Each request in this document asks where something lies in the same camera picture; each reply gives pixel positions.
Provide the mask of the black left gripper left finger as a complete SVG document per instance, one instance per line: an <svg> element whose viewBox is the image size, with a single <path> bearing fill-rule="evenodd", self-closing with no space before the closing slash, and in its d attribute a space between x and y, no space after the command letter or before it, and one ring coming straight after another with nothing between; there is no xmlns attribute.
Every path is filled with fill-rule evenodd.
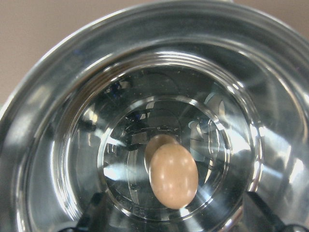
<svg viewBox="0 0 309 232"><path fill-rule="evenodd" d="M77 224L72 227L63 228L59 232L102 232L106 200L106 193L95 193Z"/></svg>

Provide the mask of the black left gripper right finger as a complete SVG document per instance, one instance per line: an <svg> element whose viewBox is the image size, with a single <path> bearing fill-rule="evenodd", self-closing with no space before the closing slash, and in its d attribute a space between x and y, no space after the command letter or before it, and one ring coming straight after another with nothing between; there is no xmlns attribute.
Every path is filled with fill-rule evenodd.
<svg viewBox="0 0 309 232"><path fill-rule="evenodd" d="M305 226L283 221L269 208L255 192L243 194L243 220L250 232L307 232Z"/></svg>

